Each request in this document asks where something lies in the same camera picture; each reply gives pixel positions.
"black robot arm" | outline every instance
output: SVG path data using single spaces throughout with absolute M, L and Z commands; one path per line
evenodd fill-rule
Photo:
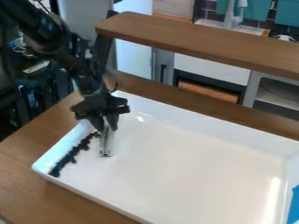
M 98 36 L 93 57 L 81 59 L 67 51 L 69 31 L 58 16 L 38 10 L 28 0 L 0 0 L 0 10 L 18 23 L 34 51 L 72 70 L 72 77 L 85 98 L 72 107 L 76 118 L 89 120 L 99 132 L 105 129 L 105 123 L 117 130 L 119 114 L 128 113 L 129 106 L 126 99 L 112 96 L 102 79 L 113 39 Z

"white panel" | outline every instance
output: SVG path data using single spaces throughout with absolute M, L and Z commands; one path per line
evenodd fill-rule
M 59 12 L 72 32 L 82 38 L 95 41 L 94 26 L 106 19 L 112 10 L 112 0 L 59 0 Z
M 151 15 L 152 0 L 122 0 L 115 4 L 115 11 L 133 11 Z M 150 79 L 151 47 L 117 39 L 116 51 L 118 70 Z
M 155 13 L 192 19 L 194 0 L 154 0 Z
M 175 69 L 186 71 L 192 74 L 199 74 L 205 77 L 221 81 L 228 81 L 242 86 L 248 83 L 250 70 L 228 66 L 226 64 L 213 62 L 206 59 L 198 59 L 180 53 L 175 54 Z

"wall tile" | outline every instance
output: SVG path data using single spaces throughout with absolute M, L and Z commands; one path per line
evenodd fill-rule
M 275 20 L 276 10 L 269 10 L 268 19 Z
M 291 35 L 299 35 L 299 27 L 290 26 L 289 27 L 289 33 Z
M 216 10 L 216 2 L 205 1 L 205 8 L 204 9 L 215 11 Z
M 207 13 L 207 19 L 223 22 L 225 19 L 224 15 L 217 14 L 214 10 L 209 10 Z
M 244 20 L 241 23 L 241 25 L 247 25 L 247 26 L 252 26 L 252 27 L 259 27 L 259 21 L 248 19 L 248 18 L 244 18 Z
M 260 28 L 279 31 L 281 33 L 286 33 L 289 30 L 289 27 L 287 25 L 276 24 L 274 20 L 266 20 L 266 22 L 261 22 Z

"wooden board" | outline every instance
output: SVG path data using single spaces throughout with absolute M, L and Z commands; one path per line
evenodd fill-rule
M 299 140 L 299 122 L 243 108 L 152 80 L 114 72 L 120 90 L 258 130 Z M 31 165 L 76 123 L 71 94 L 0 144 L 0 216 L 15 224 L 133 224 L 127 217 L 46 182 Z
M 299 45 L 273 38 L 123 12 L 99 34 L 267 74 L 299 79 Z
M 238 95 L 236 94 L 228 93 L 226 91 L 219 90 L 215 87 L 201 86 L 199 84 L 194 84 L 185 80 L 180 80 L 178 82 L 178 87 L 202 95 L 209 95 L 213 98 L 217 98 L 226 102 L 237 103 L 239 98 Z

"white plastic tray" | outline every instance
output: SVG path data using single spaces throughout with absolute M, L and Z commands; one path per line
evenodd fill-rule
M 80 122 L 32 169 L 142 223 L 286 224 L 299 185 L 299 143 L 157 101 L 118 92 L 122 115 L 112 157 L 97 142 L 48 175 L 88 133 Z

